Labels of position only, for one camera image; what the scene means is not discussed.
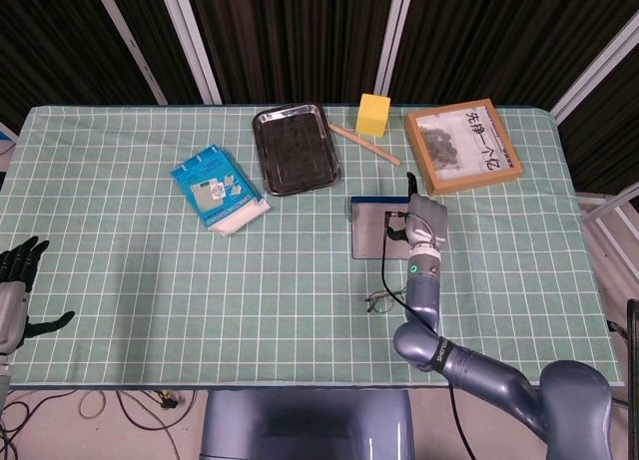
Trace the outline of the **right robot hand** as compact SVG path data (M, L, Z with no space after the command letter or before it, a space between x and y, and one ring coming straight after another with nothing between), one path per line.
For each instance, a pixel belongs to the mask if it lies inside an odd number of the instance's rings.
M406 241L410 247L428 244L435 249L441 249L446 242L448 213L447 207L421 195L417 189L417 180L413 173L408 172L406 212L386 212L384 221L385 235L391 240ZM404 219L404 228L394 230L389 226L391 217Z

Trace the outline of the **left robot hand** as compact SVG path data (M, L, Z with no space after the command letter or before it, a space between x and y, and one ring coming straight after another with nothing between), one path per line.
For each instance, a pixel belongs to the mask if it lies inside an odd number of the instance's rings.
M31 323L28 314L29 296L33 290L47 240L32 236L23 243L1 253L1 354L11 355L26 339L64 328L75 316L67 311L59 318Z

